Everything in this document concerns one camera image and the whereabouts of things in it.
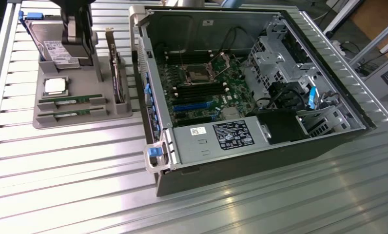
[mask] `sticker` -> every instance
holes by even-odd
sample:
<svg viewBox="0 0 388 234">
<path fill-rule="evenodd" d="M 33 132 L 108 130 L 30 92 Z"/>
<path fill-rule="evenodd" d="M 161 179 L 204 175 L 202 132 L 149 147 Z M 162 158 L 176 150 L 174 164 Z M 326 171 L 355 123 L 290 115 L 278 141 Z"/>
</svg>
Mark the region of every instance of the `sticker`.
<svg viewBox="0 0 388 234">
<path fill-rule="evenodd" d="M 206 133 L 204 127 L 190 128 L 189 131 L 192 132 L 192 136 Z"/>
<path fill-rule="evenodd" d="M 244 120 L 214 124 L 214 133 L 222 150 L 253 145 L 253 138 Z"/>
<path fill-rule="evenodd" d="M 46 40 L 44 44 L 54 64 L 78 64 L 78 59 L 70 57 L 60 40 Z"/>
<path fill-rule="evenodd" d="M 53 115 L 54 118 L 62 118 L 62 117 L 69 117 L 69 116 L 77 116 L 77 113 L 69 113 L 69 114 L 60 114 L 60 115 Z"/>
<path fill-rule="evenodd" d="M 213 26 L 213 20 L 202 20 L 202 26 Z"/>
<path fill-rule="evenodd" d="M 56 101 L 56 105 L 66 105 L 66 104 L 76 104 L 76 100 L 69 100 L 69 101 Z"/>
</svg>

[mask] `aluminum table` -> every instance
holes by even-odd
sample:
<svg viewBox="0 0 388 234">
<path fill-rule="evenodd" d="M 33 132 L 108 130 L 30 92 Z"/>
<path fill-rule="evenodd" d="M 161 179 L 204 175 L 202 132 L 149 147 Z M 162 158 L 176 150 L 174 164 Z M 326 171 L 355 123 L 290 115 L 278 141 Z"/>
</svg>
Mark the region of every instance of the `aluminum table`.
<svg viewBox="0 0 388 234">
<path fill-rule="evenodd" d="M 17 12 L 58 14 L 44 0 L 8 4 L 0 33 L 0 233 L 388 233 L 388 112 L 296 7 L 284 9 L 309 36 L 378 125 L 317 159 L 164 197 L 144 169 L 145 144 L 129 53 L 128 7 L 98 0 L 93 29 L 106 55 L 114 28 L 128 66 L 133 116 L 36 130 L 37 51 Z M 258 5 L 244 5 L 260 8 Z"/>
</svg>

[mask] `ram module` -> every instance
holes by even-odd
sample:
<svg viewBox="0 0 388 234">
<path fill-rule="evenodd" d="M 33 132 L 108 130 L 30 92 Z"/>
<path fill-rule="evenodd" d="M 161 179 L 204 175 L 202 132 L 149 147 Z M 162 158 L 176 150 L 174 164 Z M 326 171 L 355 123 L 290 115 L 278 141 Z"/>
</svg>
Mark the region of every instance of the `ram module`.
<svg viewBox="0 0 388 234">
<path fill-rule="evenodd" d="M 54 118 L 62 118 L 62 117 L 72 117 L 72 116 L 84 116 L 89 115 L 90 111 L 102 110 L 102 107 L 96 107 L 90 109 L 82 109 L 82 110 L 73 110 L 73 111 L 64 111 L 57 113 L 49 113 L 49 114 L 38 114 L 38 117 L 42 116 L 53 116 Z"/>
<path fill-rule="evenodd" d="M 56 98 L 46 98 L 41 99 L 38 103 L 54 102 L 56 105 L 66 105 L 66 104 L 80 104 L 89 102 L 90 98 L 100 98 L 102 97 L 101 94 L 92 94 L 85 96 L 72 96 L 72 97 L 56 97 Z"/>
</svg>

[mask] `barcode sticker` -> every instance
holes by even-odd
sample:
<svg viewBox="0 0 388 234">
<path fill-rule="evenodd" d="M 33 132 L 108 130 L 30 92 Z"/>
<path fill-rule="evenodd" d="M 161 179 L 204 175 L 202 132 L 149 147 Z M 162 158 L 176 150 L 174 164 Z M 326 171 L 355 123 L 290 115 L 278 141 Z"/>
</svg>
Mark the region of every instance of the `barcode sticker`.
<svg viewBox="0 0 388 234">
<path fill-rule="evenodd" d="M 44 44 L 54 64 L 78 64 L 78 59 L 70 57 L 60 40 L 46 40 Z"/>
<path fill-rule="evenodd" d="M 198 128 L 190 128 L 189 129 L 192 136 L 194 135 L 200 135 L 200 134 L 205 134 L 205 128 L 204 127 L 198 127 Z"/>
</svg>

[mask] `white label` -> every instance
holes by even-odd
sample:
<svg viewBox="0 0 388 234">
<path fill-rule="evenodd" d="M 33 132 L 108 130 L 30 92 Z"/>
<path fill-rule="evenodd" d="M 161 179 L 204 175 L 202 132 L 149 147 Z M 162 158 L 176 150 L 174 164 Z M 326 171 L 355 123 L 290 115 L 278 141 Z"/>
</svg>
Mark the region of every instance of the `white label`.
<svg viewBox="0 0 388 234">
<path fill-rule="evenodd" d="M 213 26 L 213 20 L 202 20 L 202 26 Z"/>
<path fill-rule="evenodd" d="M 53 115 L 54 118 L 61 118 L 61 117 L 69 117 L 69 116 L 76 116 L 77 113 L 69 113 L 69 114 L 60 114 L 60 115 Z"/>
<path fill-rule="evenodd" d="M 74 64 L 78 63 L 78 59 L 70 57 L 60 40 L 44 41 L 50 59 L 54 64 Z"/>
<path fill-rule="evenodd" d="M 56 101 L 56 105 L 66 105 L 66 104 L 76 104 L 76 100 L 69 100 L 69 101 Z"/>
<path fill-rule="evenodd" d="M 190 132 L 192 132 L 192 136 L 194 136 L 194 135 L 200 135 L 200 134 L 205 134 L 205 133 L 206 133 L 204 127 L 190 128 L 189 130 L 190 130 Z"/>
</svg>

